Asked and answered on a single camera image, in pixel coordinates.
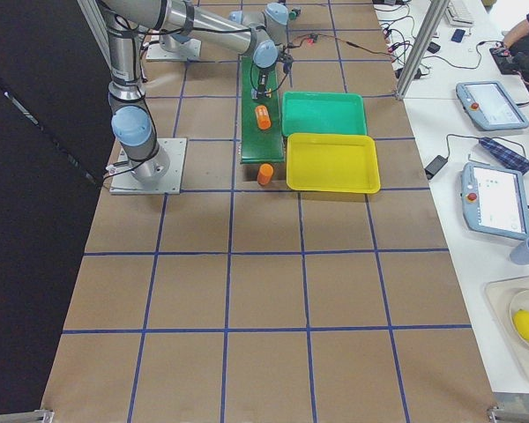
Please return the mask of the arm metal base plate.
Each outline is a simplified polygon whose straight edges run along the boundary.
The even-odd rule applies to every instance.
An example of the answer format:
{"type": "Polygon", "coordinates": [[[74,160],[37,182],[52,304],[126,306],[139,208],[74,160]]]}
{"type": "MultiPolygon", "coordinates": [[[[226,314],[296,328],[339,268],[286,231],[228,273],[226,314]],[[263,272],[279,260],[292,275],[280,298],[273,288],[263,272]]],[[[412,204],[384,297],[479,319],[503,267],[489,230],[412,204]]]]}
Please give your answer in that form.
{"type": "Polygon", "coordinates": [[[154,35],[149,41],[146,60],[150,62],[197,62],[202,42],[178,34],[154,35]]]}
{"type": "Polygon", "coordinates": [[[126,152],[119,148],[117,162],[109,170],[109,188],[112,195],[179,194],[182,186],[183,165],[186,156],[186,138],[159,138],[159,150],[153,159],[137,165],[129,162],[126,152]]]}

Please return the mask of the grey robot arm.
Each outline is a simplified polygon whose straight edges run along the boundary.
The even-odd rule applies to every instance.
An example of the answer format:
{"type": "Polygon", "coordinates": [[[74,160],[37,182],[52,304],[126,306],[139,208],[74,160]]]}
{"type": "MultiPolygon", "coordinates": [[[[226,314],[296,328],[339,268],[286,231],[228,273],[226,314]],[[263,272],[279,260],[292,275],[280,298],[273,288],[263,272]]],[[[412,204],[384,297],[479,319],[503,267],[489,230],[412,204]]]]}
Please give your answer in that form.
{"type": "Polygon", "coordinates": [[[285,54],[288,21],[283,3],[268,3],[262,11],[232,11],[225,19],[189,1],[174,1],[157,33],[160,45],[173,53],[207,41],[249,58],[251,96],[256,100],[272,95],[269,75],[278,62],[290,60],[285,54]]]}
{"type": "Polygon", "coordinates": [[[158,136],[146,103],[141,53],[151,34],[170,38],[184,24],[166,22],[170,1],[80,1],[108,64],[111,129],[120,156],[107,165],[102,184],[115,195],[176,193],[181,186],[186,141],[158,136]]]}

